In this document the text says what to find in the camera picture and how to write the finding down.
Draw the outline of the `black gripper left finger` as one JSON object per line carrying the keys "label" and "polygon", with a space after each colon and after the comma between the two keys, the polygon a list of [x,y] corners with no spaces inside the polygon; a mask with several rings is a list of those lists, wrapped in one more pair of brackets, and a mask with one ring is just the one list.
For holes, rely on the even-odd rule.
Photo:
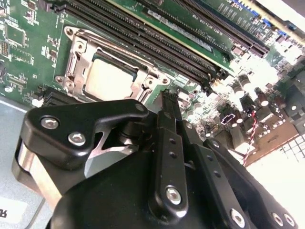
{"label": "black gripper left finger", "polygon": [[157,113],[133,99],[28,111],[15,153],[16,178],[55,209],[75,185],[134,153],[153,152],[149,209],[158,219],[182,219],[189,203],[172,94],[161,93]]}

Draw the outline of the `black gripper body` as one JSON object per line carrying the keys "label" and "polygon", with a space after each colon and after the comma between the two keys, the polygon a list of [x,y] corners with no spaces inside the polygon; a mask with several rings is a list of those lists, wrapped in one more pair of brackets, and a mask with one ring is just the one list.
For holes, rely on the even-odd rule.
{"label": "black gripper body", "polygon": [[226,229],[211,201],[186,168],[189,208],[179,221],[165,223],[149,209],[154,153],[134,153],[72,187],[58,202],[51,229]]}

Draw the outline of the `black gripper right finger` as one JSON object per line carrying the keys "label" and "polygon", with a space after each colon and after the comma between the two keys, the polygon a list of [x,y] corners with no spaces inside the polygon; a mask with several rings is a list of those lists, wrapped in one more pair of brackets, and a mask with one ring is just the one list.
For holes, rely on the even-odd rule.
{"label": "black gripper right finger", "polygon": [[195,127],[182,119],[177,94],[173,113],[183,141],[185,162],[205,214],[207,229],[297,229],[292,215],[214,138],[202,141]]}

